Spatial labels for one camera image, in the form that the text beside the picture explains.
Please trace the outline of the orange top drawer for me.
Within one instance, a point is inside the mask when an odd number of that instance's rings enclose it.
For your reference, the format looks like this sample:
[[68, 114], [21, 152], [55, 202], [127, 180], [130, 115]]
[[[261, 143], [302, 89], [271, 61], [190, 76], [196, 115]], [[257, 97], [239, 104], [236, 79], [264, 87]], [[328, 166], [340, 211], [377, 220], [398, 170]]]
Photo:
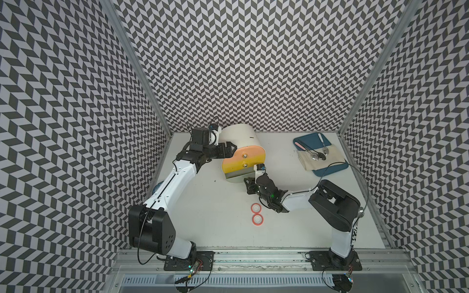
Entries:
[[248, 164], [262, 164], [265, 162], [265, 159], [265, 149], [259, 145], [251, 145], [238, 148], [228, 161], [235, 164], [241, 164], [242, 162], [247, 162]]

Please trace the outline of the red tape roll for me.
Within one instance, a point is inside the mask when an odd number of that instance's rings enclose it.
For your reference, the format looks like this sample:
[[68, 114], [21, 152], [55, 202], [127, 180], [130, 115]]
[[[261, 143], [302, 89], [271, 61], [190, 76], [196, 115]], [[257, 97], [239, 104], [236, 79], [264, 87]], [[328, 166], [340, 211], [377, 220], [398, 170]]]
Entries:
[[250, 210], [253, 214], [257, 215], [261, 213], [261, 205], [259, 203], [253, 203], [252, 206], [250, 207]]
[[252, 217], [252, 223], [255, 226], [261, 226], [264, 222], [264, 218], [261, 214], [254, 214]]

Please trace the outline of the grey bottom drawer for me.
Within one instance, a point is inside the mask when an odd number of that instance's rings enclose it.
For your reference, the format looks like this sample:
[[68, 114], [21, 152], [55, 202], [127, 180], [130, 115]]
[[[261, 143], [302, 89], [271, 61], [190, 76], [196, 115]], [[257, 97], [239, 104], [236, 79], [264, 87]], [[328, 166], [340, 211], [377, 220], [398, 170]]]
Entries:
[[229, 183], [244, 183], [245, 178], [254, 178], [255, 171], [253, 168], [237, 170], [235, 172], [226, 173], [225, 179]]

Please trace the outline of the yellow drawer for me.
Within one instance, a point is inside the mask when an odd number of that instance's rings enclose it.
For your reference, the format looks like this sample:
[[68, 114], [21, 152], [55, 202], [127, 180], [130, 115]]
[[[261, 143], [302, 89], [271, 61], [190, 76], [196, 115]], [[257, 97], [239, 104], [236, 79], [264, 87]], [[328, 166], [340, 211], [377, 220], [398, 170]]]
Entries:
[[224, 159], [222, 162], [222, 171], [225, 174], [233, 173], [242, 170], [249, 170], [254, 165], [264, 164], [265, 157], [252, 157], [252, 158], [241, 158], [241, 159]]

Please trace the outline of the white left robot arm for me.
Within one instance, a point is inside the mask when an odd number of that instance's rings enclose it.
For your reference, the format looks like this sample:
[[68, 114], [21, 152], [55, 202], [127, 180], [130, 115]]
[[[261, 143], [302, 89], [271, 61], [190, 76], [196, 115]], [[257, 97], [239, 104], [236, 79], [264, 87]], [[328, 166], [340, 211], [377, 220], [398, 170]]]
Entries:
[[172, 161], [173, 168], [160, 187], [143, 204], [129, 209], [130, 246], [195, 262], [196, 245], [177, 236], [171, 212], [204, 164], [233, 157], [237, 146], [232, 142], [220, 142], [221, 133], [222, 127], [217, 124], [192, 130], [190, 140]]

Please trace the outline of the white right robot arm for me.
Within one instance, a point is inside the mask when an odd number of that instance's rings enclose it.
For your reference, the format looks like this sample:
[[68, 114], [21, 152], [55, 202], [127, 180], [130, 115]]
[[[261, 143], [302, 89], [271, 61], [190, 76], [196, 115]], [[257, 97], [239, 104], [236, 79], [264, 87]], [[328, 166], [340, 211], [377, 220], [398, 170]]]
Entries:
[[355, 258], [354, 242], [363, 215], [359, 200], [327, 179], [304, 191], [279, 189], [267, 174], [244, 179], [247, 194], [255, 194], [276, 213], [314, 209], [332, 228], [327, 259], [332, 267], [348, 267]]

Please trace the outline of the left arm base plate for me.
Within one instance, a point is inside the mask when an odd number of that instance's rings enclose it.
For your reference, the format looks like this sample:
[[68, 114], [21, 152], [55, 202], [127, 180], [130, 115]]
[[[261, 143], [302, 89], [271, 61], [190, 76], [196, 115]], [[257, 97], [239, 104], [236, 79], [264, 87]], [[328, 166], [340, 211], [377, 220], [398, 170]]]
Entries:
[[198, 261], [202, 263], [202, 271], [210, 271], [213, 268], [214, 255], [214, 251], [198, 251], [195, 258], [193, 258], [193, 264], [190, 264], [189, 258], [180, 259], [168, 256], [164, 263], [164, 271], [189, 272], [190, 269], [195, 267]]

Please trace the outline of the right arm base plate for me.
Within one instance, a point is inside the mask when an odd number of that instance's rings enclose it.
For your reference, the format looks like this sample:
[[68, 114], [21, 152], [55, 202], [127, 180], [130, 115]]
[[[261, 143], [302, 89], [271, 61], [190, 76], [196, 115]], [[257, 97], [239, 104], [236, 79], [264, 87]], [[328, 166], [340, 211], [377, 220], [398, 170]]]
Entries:
[[342, 258], [332, 251], [318, 250], [309, 251], [309, 261], [314, 271], [362, 271], [363, 267], [355, 250]]

